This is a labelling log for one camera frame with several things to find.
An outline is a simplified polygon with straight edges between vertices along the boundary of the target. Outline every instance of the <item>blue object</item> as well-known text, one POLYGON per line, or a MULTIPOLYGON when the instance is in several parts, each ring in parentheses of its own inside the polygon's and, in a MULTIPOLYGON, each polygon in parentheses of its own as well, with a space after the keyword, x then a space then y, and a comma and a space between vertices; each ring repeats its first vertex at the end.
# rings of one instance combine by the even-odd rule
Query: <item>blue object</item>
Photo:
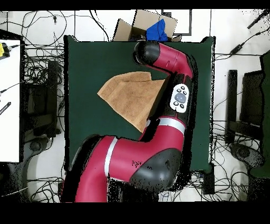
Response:
POLYGON ((146 40, 148 41, 168 41, 165 30, 164 19, 160 20, 146 30, 146 40))

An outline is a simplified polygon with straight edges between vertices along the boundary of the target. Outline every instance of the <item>white table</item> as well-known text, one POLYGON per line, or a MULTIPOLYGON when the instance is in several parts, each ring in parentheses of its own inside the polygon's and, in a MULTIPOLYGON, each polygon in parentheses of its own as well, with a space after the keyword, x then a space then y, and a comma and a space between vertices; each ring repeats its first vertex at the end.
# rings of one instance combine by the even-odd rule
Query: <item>white table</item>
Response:
MULTIPOLYGON (((19 40, 0 40, 8 46, 20 44, 19 40)), ((12 49, 10 57, 0 60, 0 91, 20 82, 20 46, 12 49)), ((19 162, 20 151, 20 85, 0 96, 0 110, 11 105, 0 115, 0 162, 19 162)))

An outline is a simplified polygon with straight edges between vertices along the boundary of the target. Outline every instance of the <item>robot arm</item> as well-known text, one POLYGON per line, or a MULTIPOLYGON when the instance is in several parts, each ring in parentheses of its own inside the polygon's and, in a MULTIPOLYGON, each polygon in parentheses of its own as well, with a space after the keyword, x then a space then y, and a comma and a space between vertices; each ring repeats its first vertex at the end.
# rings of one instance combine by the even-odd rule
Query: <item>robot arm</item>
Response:
POLYGON ((189 114, 192 68, 188 57, 154 41, 139 42, 137 63, 161 70, 166 78, 138 141, 92 135, 77 151, 63 186, 62 202, 107 202, 107 177, 136 188, 170 188, 180 166, 189 114))

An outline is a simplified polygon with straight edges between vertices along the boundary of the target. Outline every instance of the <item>green table surface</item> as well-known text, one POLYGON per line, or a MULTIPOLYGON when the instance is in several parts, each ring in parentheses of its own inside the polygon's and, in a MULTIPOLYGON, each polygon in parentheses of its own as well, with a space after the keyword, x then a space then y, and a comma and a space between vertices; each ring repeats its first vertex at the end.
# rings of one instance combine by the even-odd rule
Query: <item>green table surface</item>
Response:
MULTIPOLYGON (((208 169, 211 57, 214 38, 201 43, 168 42, 166 45, 192 55, 198 67, 196 125, 192 138, 190 170, 208 169)), ((115 135, 138 139, 141 133, 118 115, 98 95, 98 91, 113 76, 133 72, 151 72, 153 80, 164 79, 160 71, 134 63, 132 52, 136 42, 77 42, 68 36, 69 85, 69 165, 83 140, 91 134, 115 135)))
POLYGON ((263 91, 263 140, 262 149, 265 163, 261 167, 251 169, 251 175, 256 178, 270 179, 270 51, 260 57, 262 70, 264 71, 264 80, 262 83, 263 91))

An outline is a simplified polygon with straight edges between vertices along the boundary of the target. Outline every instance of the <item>brown cloth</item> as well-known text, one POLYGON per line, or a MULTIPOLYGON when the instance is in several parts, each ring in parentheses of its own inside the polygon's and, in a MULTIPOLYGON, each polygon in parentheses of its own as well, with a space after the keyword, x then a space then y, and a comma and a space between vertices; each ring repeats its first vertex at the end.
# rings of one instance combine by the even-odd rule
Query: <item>brown cloth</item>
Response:
POLYGON ((112 109, 143 132, 147 117, 164 80, 149 72, 129 72, 112 77, 98 92, 112 109))

